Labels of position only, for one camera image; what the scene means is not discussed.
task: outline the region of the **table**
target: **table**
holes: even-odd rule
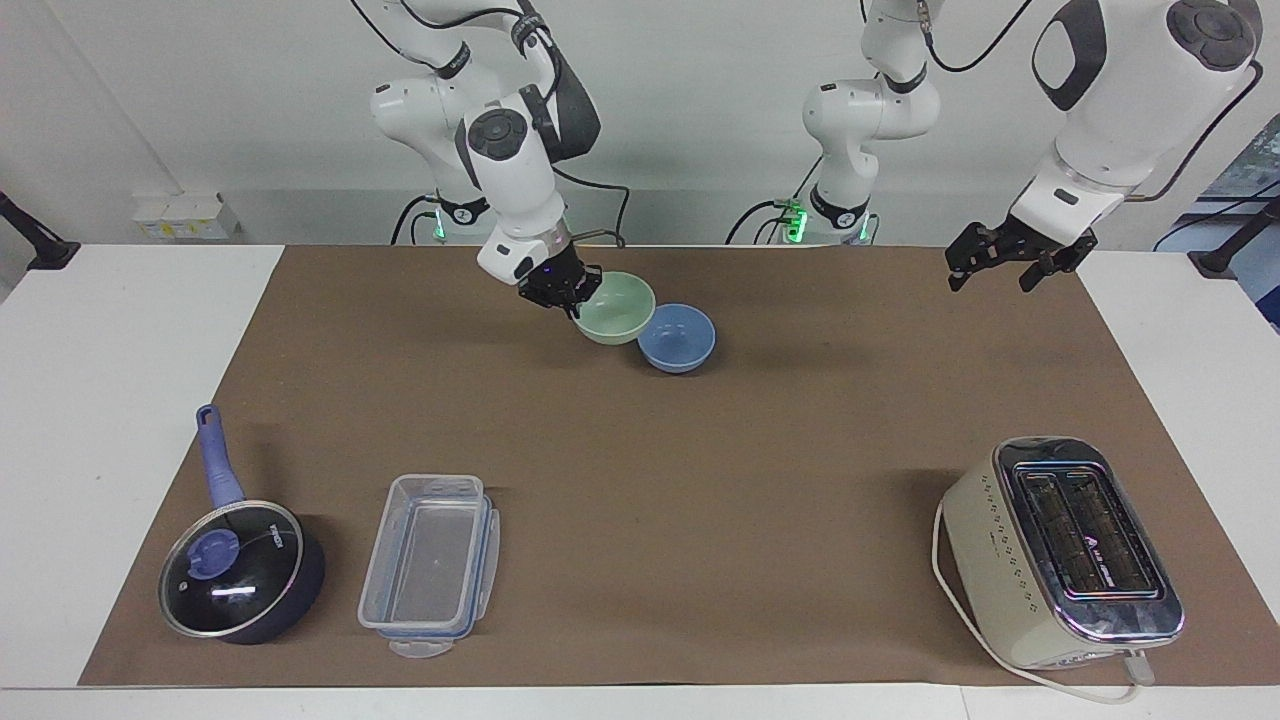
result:
[[[707,249],[746,252],[748,249]],[[803,251],[803,250],[754,250]],[[1078,717],[1039,688],[791,685],[494,689],[72,688],[280,247],[87,246],[0,305],[0,716]],[[1097,252],[1082,278],[1280,616],[1280,337],[1234,283],[1178,255]],[[101,418],[113,418],[101,423]],[[1117,717],[1265,716],[1272,688],[1155,688]]]

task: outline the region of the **green led light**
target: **green led light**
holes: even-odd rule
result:
[[[809,213],[799,204],[792,204],[788,210],[795,214],[787,223],[786,240],[787,242],[796,243],[804,240],[804,229],[809,224]]]

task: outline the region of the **pan handle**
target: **pan handle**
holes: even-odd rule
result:
[[[209,500],[221,507],[244,500],[239,479],[227,457],[227,438],[223,437],[223,416],[214,405],[196,410],[196,438],[200,439],[200,459],[205,464]]]

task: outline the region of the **cream toaster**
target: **cream toaster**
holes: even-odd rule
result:
[[[1002,442],[942,500],[991,650],[1024,670],[1169,644],[1183,606],[1102,454],[1065,437]]]

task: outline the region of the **wall outlet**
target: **wall outlet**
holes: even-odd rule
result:
[[[220,193],[140,197],[133,222],[154,240],[230,240],[239,227]]]

